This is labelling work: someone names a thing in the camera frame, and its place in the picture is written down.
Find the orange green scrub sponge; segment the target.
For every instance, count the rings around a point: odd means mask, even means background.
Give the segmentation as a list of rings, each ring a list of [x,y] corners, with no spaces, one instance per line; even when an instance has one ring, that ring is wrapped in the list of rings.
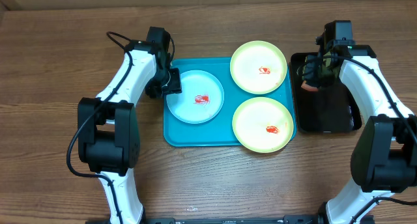
[[[311,85],[307,84],[307,81],[303,81],[301,86],[302,89],[304,89],[305,91],[309,91],[309,92],[318,92],[319,89],[317,87],[312,87]]]

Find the light blue plate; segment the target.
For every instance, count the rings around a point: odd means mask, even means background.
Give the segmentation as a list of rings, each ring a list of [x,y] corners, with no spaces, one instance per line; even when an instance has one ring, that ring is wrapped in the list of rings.
[[[224,90],[214,75],[202,70],[189,70],[180,75],[180,82],[182,92],[165,98],[174,117],[188,124],[201,124],[220,112]]]

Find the yellow-green plate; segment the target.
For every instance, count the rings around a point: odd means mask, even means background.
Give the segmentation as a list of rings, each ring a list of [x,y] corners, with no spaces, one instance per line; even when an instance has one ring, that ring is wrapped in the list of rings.
[[[242,146],[254,152],[271,153],[281,150],[292,139],[295,124],[283,104],[255,97],[237,107],[232,129]]]
[[[251,94],[268,94],[276,90],[287,75],[284,54],[275,45],[254,40],[237,48],[230,62],[233,81]]]

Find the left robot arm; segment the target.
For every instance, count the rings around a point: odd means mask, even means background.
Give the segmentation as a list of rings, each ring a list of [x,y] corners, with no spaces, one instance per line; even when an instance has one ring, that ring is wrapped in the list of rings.
[[[174,41],[163,27],[150,27],[145,40],[128,38],[121,48],[123,62],[107,87],[79,101],[66,164],[76,176],[99,179],[110,209],[108,223],[144,223],[134,179],[140,150],[136,105],[142,94],[163,98],[182,89],[179,69],[171,65]]]

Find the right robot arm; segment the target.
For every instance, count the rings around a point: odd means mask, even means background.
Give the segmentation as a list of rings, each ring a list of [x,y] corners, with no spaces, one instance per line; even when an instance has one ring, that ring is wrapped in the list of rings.
[[[361,132],[350,180],[305,222],[372,223],[372,208],[416,185],[416,115],[394,94],[369,46],[296,53],[289,68],[301,131]]]

